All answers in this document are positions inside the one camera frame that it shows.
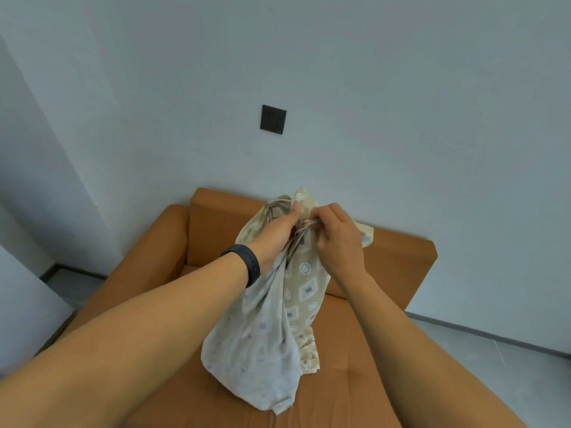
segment person's right hand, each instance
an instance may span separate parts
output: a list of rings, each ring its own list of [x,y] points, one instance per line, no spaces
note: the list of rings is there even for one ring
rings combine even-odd
[[[310,219],[320,219],[317,228],[321,264],[339,284],[365,271],[361,231],[336,202],[311,210]]]

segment sofa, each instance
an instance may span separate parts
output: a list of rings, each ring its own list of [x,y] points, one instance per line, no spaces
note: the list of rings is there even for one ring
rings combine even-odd
[[[199,188],[170,205],[111,273],[62,337],[90,319],[217,259],[262,201]],[[430,240],[375,228],[365,266],[404,309],[437,258]],[[400,427],[363,332],[331,280],[313,322],[321,369],[301,377],[294,405],[276,416],[232,395],[200,362],[200,348],[124,423],[130,428]]]

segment power outlet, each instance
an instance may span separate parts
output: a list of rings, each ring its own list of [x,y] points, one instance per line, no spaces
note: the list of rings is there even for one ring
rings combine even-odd
[[[260,129],[282,135],[284,133],[284,124],[286,124],[286,113],[285,109],[263,105],[261,107]]]

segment clothing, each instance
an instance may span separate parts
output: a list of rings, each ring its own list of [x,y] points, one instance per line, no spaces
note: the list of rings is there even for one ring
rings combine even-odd
[[[273,268],[244,290],[204,340],[204,367],[234,395],[260,410],[279,414],[293,404],[299,378],[319,369],[311,323],[323,302],[330,276],[319,262],[316,236],[308,220],[317,206],[301,189],[295,236]],[[254,240],[272,219],[289,213],[293,199],[281,196],[265,205],[242,229],[237,244]],[[373,228],[359,224],[363,246]]]

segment floor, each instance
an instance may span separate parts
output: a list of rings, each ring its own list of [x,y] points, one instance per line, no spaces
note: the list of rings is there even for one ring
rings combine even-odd
[[[75,309],[102,280],[59,270],[48,285]],[[571,361],[422,321],[415,323],[499,396],[529,428],[569,427]]]

